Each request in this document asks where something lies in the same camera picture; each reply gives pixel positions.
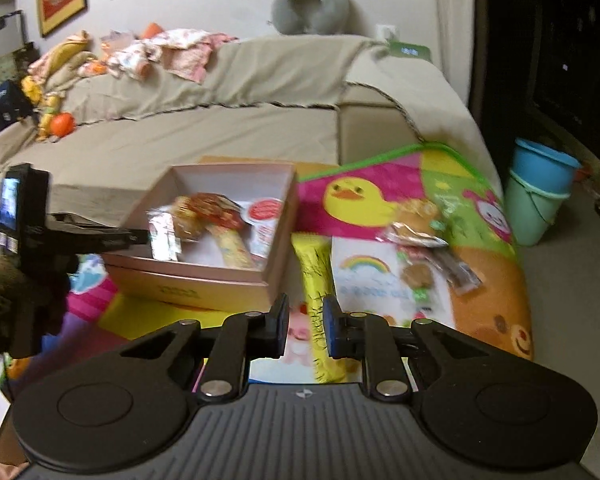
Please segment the red round jelly cup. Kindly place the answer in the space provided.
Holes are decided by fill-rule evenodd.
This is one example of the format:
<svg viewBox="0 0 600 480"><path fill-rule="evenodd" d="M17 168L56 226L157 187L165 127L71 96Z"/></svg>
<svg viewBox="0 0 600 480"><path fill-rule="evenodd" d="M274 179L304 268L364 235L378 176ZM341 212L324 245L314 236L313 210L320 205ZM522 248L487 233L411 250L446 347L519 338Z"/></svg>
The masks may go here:
<svg viewBox="0 0 600 480"><path fill-rule="evenodd" d="M246 206L244 217L246 222L252 226L261 223L276 223L284 208L283 200L274 197L259 198Z"/></svg>

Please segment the clear cookie packet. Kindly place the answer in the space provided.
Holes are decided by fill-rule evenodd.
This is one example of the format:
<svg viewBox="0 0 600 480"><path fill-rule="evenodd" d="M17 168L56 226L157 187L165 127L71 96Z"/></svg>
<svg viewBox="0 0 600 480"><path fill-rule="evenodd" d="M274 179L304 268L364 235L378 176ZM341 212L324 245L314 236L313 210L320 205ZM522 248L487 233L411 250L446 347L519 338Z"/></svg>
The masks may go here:
<svg viewBox="0 0 600 480"><path fill-rule="evenodd" d="M445 233L445 216L435 202L428 198L408 198L396 206L385 238L400 246L439 248L448 246Z"/></svg>

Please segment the green plastic bucket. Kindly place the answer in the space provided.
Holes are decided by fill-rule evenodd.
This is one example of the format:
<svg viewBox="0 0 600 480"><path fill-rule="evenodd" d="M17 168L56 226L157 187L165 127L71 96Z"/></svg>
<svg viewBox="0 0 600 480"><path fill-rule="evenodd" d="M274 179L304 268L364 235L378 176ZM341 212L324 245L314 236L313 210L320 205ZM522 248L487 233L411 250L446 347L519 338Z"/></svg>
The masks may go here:
<svg viewBox="0 0 600 480"><path fill-rule="evenodd" d="M569 197L569 193L541 190L519 177L513 169L509 170L504 205L516 242L527 247L538 244Z"/></svg>

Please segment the beige curtain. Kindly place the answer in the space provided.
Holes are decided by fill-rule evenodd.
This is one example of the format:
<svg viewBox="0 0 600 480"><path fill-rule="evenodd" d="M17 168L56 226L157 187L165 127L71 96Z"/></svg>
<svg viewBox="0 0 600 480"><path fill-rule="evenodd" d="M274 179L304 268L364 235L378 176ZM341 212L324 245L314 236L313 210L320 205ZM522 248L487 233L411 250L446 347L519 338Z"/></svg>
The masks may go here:
<svg viewBox="0 0 600 480"><path fill-rule="evenodd" d="M475 0L436 0L443 75L467 104L474 56Z"/></svg>

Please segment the yellow bread roll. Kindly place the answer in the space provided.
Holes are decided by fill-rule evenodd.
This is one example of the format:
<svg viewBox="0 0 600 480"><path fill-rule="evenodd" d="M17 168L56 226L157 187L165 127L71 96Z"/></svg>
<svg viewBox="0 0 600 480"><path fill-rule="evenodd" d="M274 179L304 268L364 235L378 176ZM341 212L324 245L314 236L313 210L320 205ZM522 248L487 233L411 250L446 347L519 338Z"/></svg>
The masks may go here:
<svg viewBox="0 0 600 480"><path fill-rule="evenodd" d="M204 222L193 210L190 196L178 196L170 206L174 234L183 242L194 242L204 232Z"/></svg>

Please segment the yellow snack bar packet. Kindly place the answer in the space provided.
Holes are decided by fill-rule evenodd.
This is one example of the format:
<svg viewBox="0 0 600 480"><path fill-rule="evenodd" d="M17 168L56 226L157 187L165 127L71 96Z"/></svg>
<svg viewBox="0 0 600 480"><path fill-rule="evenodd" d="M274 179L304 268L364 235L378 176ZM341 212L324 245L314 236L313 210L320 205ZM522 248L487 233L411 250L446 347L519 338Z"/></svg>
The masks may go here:
<svg viewBox="0 0 600 480"><path fill-rule="evenodd" d="M352 382L356 365L351 360L332 358L327 349L323 300L335 295L330 263L332 239L317 234L294 233L291 235L291 245L298 259L304 303L309 315L315 379L320 384Z"/></svg>

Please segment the beige sofa with cover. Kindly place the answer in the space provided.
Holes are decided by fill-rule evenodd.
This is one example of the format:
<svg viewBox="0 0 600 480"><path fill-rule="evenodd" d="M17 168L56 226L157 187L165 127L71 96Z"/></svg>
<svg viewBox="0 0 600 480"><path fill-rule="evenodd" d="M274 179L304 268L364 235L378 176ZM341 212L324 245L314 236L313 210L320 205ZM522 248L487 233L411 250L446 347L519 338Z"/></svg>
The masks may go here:
<svg viewBox="0 0 600 480"><path fill-rule="evenodd" d="M164 170L204 156L347 165L410 144L454 148L501 185L479 128L434 64L360 36L226 44L201 84L156 70L147 80L77 81L76 130L36 140L32 122L0 133L0 187L28 162L52 176L50 210L119 224Z"/></svg>

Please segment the green digital clock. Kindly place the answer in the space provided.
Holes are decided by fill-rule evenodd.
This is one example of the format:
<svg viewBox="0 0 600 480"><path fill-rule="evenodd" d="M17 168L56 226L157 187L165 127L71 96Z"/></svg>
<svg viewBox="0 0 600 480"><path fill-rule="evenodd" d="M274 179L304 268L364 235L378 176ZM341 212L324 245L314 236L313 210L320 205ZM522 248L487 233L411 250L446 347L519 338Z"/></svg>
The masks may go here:
<svg viewBox="0 0 600 480"><path fill-rule="evenodd" d="M392 40L388 42L389 53L397 58L420 58L431 63L430 49L420 44Z"/></svg>

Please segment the pink baby clothes pile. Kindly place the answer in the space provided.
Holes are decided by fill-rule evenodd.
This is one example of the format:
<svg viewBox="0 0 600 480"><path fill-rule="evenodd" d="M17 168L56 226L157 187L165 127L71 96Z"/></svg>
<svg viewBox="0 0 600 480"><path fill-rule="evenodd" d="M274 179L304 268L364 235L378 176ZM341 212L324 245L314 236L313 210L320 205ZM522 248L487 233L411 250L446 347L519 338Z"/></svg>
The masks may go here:
<svg viewBox="0 0 600 480"><path fill-rule="evenodd" d="M207 65L220 47L237 38L222 32L177 28L157 32L154 36L135 39L128 46L106 54L103 61L87 61L78 68L82 78L110 74L145 80L155 66L182 79L202 84Z"/></svg>

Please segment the pink cardboard box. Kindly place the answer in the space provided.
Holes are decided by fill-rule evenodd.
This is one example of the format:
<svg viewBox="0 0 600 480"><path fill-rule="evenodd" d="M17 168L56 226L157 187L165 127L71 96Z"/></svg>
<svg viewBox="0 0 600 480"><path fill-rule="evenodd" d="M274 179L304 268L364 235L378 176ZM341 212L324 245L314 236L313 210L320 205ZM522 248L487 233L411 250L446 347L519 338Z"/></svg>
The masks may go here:
<svg viewBox="0 0 600 480"><path fill-rule="evenodd" d="M267 311L278 294L296 223L299 194L296 168L291 164L196 164L172 166L128 214L122 226L148 231L147 213L170 206L178 196L221 195L240 207L245 227L242 240L254 269L229 268L218 245L204 230L194 242L181 242L178 261L152 258L150 244L103 255L112 280L127 295L169 304L225 312ZM259 198L285 202L276 223L252 226L246 206Z"/></svg>

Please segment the yellow plush toy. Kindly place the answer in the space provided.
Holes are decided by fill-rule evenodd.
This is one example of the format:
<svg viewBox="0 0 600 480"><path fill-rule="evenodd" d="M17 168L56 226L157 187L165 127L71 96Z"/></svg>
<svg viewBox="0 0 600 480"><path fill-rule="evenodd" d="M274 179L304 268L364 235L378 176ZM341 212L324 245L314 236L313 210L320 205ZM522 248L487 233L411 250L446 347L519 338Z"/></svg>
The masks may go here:
<svg viewBox="0 0 600 480"><path fill-rule="evenodd" d="M45 141L52 135L50 124L59 114L64 99L64 92L58 87L52 87L53 76L65 74L67 82L78 78L78 67L91 56L88 52L90 43L91 36L88 32L80 30L56 44L27 68L27 75L20 82L20 88L38 115L38 142Z"/></svg>

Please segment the dark seed bar packet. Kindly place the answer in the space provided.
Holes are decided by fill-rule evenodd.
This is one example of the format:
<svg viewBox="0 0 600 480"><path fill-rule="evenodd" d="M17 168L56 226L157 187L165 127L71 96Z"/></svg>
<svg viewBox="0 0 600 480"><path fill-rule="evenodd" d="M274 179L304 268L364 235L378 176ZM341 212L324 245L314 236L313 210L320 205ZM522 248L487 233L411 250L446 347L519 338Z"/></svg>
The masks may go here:
<svg viewBox="0 0 600 480"><path fill-rule="evenodd" d="M482 286L478 275L449 247L434 248L431 251L431 261L458 296L469 294Z"/></svg>

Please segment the grey neck pillow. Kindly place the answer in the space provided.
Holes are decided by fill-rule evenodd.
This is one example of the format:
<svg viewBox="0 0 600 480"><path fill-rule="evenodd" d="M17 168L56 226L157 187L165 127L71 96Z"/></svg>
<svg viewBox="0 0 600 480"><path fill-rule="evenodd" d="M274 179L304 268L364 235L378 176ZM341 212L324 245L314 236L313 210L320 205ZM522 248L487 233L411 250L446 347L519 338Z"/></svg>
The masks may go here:
<svg viewBox="0 0 600 480"><path fill-rule="evenodd" d="M271 23L282 35L339 35L347 27L349 0L273 0Z"/></svg>

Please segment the white rainbow snack packet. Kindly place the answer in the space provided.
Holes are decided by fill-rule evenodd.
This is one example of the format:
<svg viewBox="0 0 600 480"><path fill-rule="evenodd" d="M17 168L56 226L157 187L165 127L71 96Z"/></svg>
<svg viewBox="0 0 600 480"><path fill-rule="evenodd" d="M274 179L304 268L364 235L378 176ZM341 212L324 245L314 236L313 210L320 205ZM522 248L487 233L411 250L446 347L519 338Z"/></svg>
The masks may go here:
<svg viewBox="0 0 600 480"><path fill-rule="evenodd" d="M419 318L455 325L448 282L426 260L388 242L334 237L330 262L343 311L377 314L394 326Z"/></svg>

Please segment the blue plastic bucket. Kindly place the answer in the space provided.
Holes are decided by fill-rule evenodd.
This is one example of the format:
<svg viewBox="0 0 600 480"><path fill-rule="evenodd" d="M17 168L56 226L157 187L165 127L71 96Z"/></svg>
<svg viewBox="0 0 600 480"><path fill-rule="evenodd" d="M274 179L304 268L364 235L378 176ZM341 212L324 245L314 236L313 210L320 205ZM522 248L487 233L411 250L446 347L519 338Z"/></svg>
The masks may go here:
<svg viewBox="0 0 600 480"><path fill-rule="evenodd" d="M512 163L513 173L535 188L569 194L580 162L574 157L544 144L517 139Z"/></svg>

